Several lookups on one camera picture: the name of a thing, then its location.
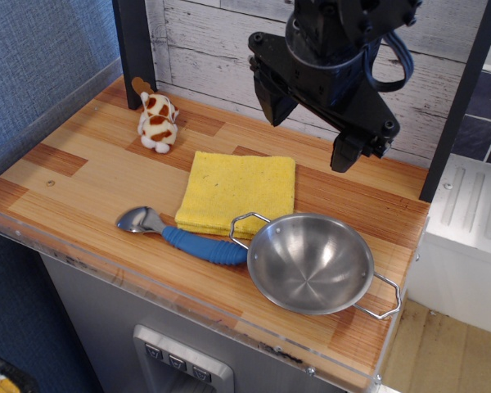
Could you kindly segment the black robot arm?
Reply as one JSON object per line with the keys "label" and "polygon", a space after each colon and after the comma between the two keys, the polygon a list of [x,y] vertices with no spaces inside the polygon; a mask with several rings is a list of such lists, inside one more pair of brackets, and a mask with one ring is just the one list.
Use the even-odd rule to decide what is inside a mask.
{"label": "black robot arm", "polygon": [[360,156],[382,157],[400,130],[381,97],[414,71],[396,34],[413,25],[419,1],[297,1],[282,36],[249,37],[255,93],[278,126],[302,105],[339,130],[331,168],[346,172]]}

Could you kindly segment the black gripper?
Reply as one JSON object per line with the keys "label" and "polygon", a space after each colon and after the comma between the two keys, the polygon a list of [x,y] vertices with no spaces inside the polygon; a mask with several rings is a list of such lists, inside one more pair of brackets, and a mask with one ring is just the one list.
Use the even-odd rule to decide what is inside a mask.
{"label": "black gripper", "polygon": [[333,143],[333,171],[345,173],[360,156],[382,157],[390,149],[399,122],[367,81],[363,54],[316,67],[298,59],[282,36],[256,32],[248,46],[255,94],[273,127],[301,105],[340,132]]}

